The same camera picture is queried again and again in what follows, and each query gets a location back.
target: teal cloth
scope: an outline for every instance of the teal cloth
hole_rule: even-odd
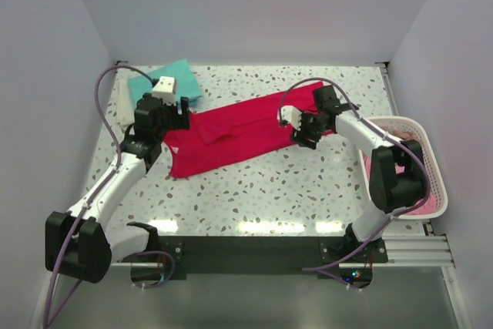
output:
[[[174,77],[178,83],[178,88],[176,89],[176,101],[182,96],[189,99],[190,105],[194,106],[195,101],[202,96],[199,84],[190,69],[188,61],[186,59],[181,59],[170,65],[165,65],[160,69],[155,69],[154,71],[147,73],[153,79],[158,79],[161,76]],[[137,102],[142,98],[142,95],[146,92],[151,92],[153,86],[151,82],[144,76],[132,77],[128,80],[130,98],[132,99],[133,107],[137,107]]]

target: laundry basket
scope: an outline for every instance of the laundry basket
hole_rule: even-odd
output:
[[[428,140],[428,136],[426,135],[423,126],[421,126],[413,119],[408,119],[406,117],[400,116],[375,116],[369,118],[368,120],[378,126],[388,126],[388,130],[390,132],[394,130],[400,130],[412,133],[414,135],[414,139],[416,139],[421,144],[421,148],[423,149],[424,164],[430,177],[431,192],[433,193],[437,201],[437,208],[433,213],[421,215],[401,215],[398,218],[402,220],[423,220],[439,217],[447,209],[448,197],[447,192],[445,191],[443,179],[441,178],[440,170],[438,169],[437,160],[434,157],[433,149],[431,148],[430,141]],[[364,168],[363,152],[359,151],[359,156],[360,164],[363,169],[365,189],[367,190],[368,198],[370,198],[370,190],[368,189],[368,176]]]

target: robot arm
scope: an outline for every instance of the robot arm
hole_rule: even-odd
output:
[[[188,99],[181,99],[181,113],[175,99],[176,80],[162,77],[137,102],[134,134],[127,130],[120,143],[121,164],[117,156],[92,189],[66,213],[53,212],[45,223],[45,265],[53,270],[63,240],[83,207],[88,206],[89,194],[99,188],[113,170],[116,173],[99,190],[91,207],[82,216],[78,229],[62,258],[60,273],[92,283],[100,281],[112,262],[149,246],[146,225],[129,223],[128,230],[106,238],[111,216],[130,189],[151,169],[162,152],[162,140],[170,130],[188,129]]]
[[[341,104],[334,87],[314,90],[314,101],[316,113],[303,112],[292,106],[282,107],[283,119],[293,127],[291,140],[300,146],[316,149],[322,134],[332,130],[349,139],[371,158],[370,205],[346,229],[345,249],[353,250],[370,238],[386,220],[424,197],[424,174],[406,152],[363,124],[347,103]],[[371,125],[384,136],[406,146],[422,162],[421,145],[417,141],[403,141]],[[396,164],[404,167],[403,173],[396,173]],[[373,240],[380,238],[382,233],[383,230]]]

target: terrazzo tabletop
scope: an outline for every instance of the terrazzo tabletop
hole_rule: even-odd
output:
[[[140,66],[144,72],[159,66]],[[378,67],[193,65],[203,97],[202,112],[286,90],[310,76],[332,79],[366,116],[391,115]],[[119,70],[116,80],[136,76]],[[116,122],[117,86],[106,117],[121,140]],[[115,155],[105,129],[92,160],[88,190]],[[129,221],[148,223],[159,234],[183,236],[336,236],[368,204],[356,147],[338,135],[324,137],[316,150],[290,146],[207,173],[175,180],[168,148],[126,195],[106,233]],[[384,236],[422,236],[419,220],[395,220]]]

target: folded red cloth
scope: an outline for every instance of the folded red cloth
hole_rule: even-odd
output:
[[[315,109],[312,91],[322,86],[317,82],[294,89],[284,104]],[[282,95],[278,92],[190,113],[190,130],[170,131],[164,138],[173,156],[169,174],[176,178],[192,176],[292,145],[291,126],[280,127],[277,121]]]

